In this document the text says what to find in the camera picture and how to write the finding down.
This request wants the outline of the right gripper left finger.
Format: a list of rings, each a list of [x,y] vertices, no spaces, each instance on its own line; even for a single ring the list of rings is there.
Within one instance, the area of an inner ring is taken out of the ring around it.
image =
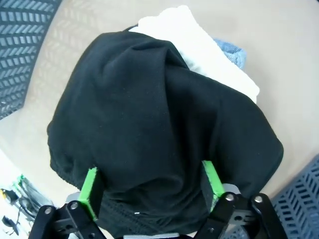
[[[63,207],[42,206],[34,220],[30,239],[67,239],[71,233],[80,239],[104,239],[96,224],[104,191],[104,183],[98,169],[88,170],[76,200]]]

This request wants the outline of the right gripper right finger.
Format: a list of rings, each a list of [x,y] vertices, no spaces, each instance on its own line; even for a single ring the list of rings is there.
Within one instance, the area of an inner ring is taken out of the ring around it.
[[[201,190],[209,215],[195,239],[221,239],[229,225],[240,226],[250,239],[285,239],[286,232],[265,194],[249,199],[227,192],[210,161],[202,162]]]

